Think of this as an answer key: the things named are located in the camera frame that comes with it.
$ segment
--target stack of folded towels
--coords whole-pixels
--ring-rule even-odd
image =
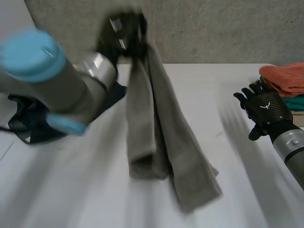
[[[262,79],[277,90],[294,116],[294,124],[304,127],[304,63],[287,66],[263,66]]]

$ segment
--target silver robotic forearm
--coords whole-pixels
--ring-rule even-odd
[[[273,146],[304,190],[304,131],[284,132],[275,139]]]

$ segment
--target orange towel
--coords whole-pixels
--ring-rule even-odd
[[[282,97],[304,94],[304,63],[287,66],[263,66],[259,70],[263,80],[277,90]]]

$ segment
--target teal towel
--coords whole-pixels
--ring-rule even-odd
[[[283,100],[292,111],[304,111],[304,95],[299,95],[293,98],[284,97]]]

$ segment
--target gray towel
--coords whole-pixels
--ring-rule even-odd
[[[185,212],[221,194],[217,171],[202,154],[154,47],[133,63],[126,109],[132,177],[164,179],[171,173]]]

